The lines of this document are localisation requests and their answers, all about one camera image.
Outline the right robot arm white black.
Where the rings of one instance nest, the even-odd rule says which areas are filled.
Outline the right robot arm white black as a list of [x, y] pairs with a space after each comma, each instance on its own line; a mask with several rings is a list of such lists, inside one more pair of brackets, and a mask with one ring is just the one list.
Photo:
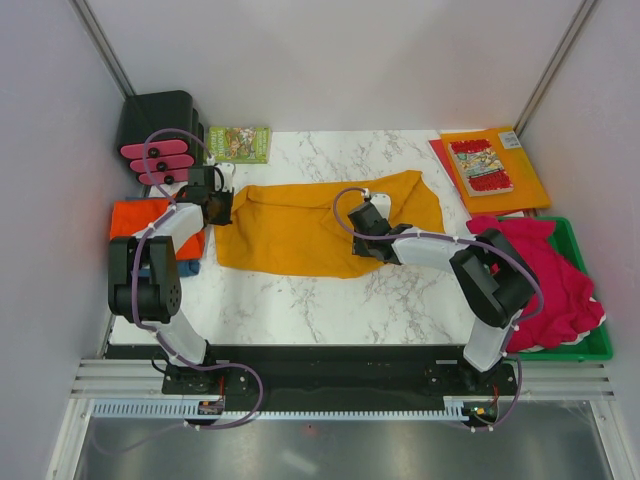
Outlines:
[[475, 315], [463, 349], [458, 381], [467, 392], [483, 392], [494, 381], [493, 368], [532, 299], [540, 300], [539, 281], [515, 247], [498, 230], [476, 237], [453, 237], [410, 224], [391, 226], [372, 201], [348, 213], [353, 253], [385, 264], [435, 268], [453, 275]]

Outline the yellow t shirt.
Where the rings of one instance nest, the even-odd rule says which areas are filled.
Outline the yellow t shirt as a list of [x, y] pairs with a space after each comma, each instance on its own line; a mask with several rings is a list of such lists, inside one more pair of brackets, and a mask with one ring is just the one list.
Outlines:
[[359, 182], [249, 185], [235, 195], [232, 223], [216, 226], [219, 265], [285, 276], [358, 278], [383, 263], [352, 253], [352, 236], [337, 222], [333, 202], [347, 187], [391, 197], [393, 226], [445, 231], [439, 199], [408, 170]]

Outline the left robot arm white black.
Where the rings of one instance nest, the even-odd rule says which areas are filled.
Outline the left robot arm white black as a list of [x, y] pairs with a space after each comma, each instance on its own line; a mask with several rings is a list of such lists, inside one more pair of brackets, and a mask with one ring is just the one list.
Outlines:
[[231, 223], [235, 170], [230, 163], [190, 168], [187, 184], [159, 216], [108, 246], [111, 313], [150, 334], [172, 364], [187, 367], [185, 382], [198, 393], [215, 389], [220, 371], [205, 360], [208, 342], [181, 310], [176, 253], [205, 227]]

